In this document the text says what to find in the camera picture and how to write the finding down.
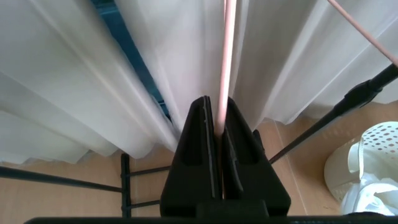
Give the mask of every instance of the floor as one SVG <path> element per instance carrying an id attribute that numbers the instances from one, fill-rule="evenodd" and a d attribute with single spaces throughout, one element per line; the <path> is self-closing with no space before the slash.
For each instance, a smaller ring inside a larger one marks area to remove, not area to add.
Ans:
<path id="1" fill-rule="evenodd" d="M 383 121 L 398 121 L 398 102 L 370 104 L 339 119 L 296 148 L 273 167 L 292 198 L 289 215 L 337 215 L 339 204 L 323 180 L 327 157 L 339 146 Z M 299 117 L 292 124 L 262 123 L 260 131 L 266 156 L 272 157 L 315 122 Z M 120 154 L 111 157 L 90 155 L 78 164 L 34 162 L 18 169 L 81 179 L 120 187 Z M 153 150 L 143 159 L 131 159 L 131 171 L 171 164 L 173 153 L 164 148 Z M 3 166 L 15 167 L 12 164 Z M 131 179 L 132 202 L 158 200 L 167 171 Z M 23 223 L 33 217 L 120 217 L 121 195 L 100 190 L 0 179 L 0 223 Z M 159 216 L 159 206 L 132 210 L 135 217 Z"/>

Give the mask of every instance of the pink stick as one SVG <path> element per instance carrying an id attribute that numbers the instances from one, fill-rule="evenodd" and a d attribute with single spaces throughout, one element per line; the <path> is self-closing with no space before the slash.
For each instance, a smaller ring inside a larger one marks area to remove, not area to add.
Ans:
<path id="1" fill-rule="evenodd" d="M 328 2 L 337 9 L 340 14 L 348 20 L 348 22 L 355 27 L 375 48 L 377 48 L 384 56 L 386 56 L 394 65 L 398 67 L 398 59 L 395 58 L 388 50 L 386 50 L 369 32 L 361 27 L 361 25 L 354 20 L 335 0 L 328 0 Z"/>
<path id="2" fill-rule="evenodd" d="M 221 69 L 220 96 L 218 114 L 215 123 L 215 135 L 221 137 L 225 127 L 226 107 L 228 102 L 229 78 L 231 76 L 232 49 L 235 28 L 236 0 L 226 0 L 224 24 L 223 65 Z"/>

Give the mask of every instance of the perforated basket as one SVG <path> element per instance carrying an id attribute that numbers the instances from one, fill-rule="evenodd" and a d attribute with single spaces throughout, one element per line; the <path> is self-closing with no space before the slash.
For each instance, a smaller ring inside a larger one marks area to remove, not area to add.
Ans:
<path id="1" fill-rule="evenodd" d="M 340 202 L 363 172 L 398 182 L 398 122 L 377 124 L 339 147 L 325 164 L 325 182 Z"/>

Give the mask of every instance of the white plastic bag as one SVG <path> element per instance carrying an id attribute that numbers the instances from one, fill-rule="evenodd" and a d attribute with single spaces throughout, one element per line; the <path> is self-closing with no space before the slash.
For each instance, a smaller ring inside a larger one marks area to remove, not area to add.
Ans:
<path id="1" fill-rule="evenodd" d="M 364 173 L 359 184 L 353 184 L 344 196 L 341 213 L 377 212 L 398 215 L 398 183 L 390 178 L 379 180 Z"/>

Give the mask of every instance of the sheer curtain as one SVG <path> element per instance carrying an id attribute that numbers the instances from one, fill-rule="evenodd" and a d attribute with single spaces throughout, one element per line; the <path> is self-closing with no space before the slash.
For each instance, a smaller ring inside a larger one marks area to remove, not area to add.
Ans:
<path id="1" fill-rule="evenodd" d="M 0 2 L 0 159 L 174 151 L 191 102 L 216 113 L 223 0 L 115 0 L 167 104 L 164 118 L 89 1 Z M 398 56 L 398 2 L 340 4 Z M 324 0 L 238 1 L 229 94 L 252 129 L 319 117 L 390 62 Z M 397 99 L 391 83 L 374 100 Z"/>

